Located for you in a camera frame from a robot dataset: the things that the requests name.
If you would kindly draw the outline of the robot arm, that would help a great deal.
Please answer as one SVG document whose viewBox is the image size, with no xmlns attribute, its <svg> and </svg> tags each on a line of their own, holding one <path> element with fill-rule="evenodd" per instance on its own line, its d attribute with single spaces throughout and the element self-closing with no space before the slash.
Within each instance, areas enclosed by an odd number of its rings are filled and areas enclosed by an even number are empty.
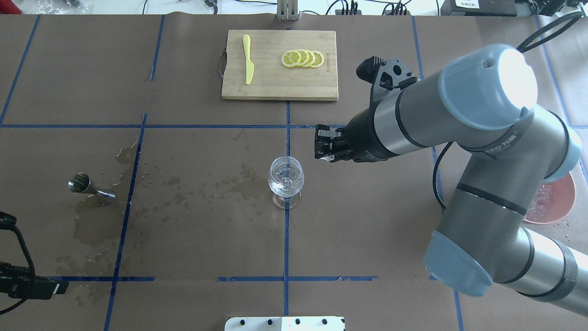
<svg viewBox="0 0 588 331">
<path fill-rule="evenodd" d="M 582 143 L 537 103 L 523 54 L 493 44 L 419 80 L 397 59 L 365 59 L 370 105 L 338 129 L 317 125 L 315 158 L 375 163 L 443 143 L 469 152 L 424 256 L 426 270 L 464 295 L 494 283 L 587 315 L 587 255 L 522 226 L 538 189 L 579 163 Z"/>
</svg>

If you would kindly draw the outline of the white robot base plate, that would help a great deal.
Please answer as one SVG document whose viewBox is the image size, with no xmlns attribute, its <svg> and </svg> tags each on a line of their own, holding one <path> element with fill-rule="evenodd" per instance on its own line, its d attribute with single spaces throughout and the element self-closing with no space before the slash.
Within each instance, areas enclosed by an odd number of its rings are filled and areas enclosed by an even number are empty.
<svg viewBox="0 0 588 331">
<path fill-rule="evenodd" d="M 339 316 L 264 316 L 229 318 L 225 331 L 345 331 Z"/>
</svg>

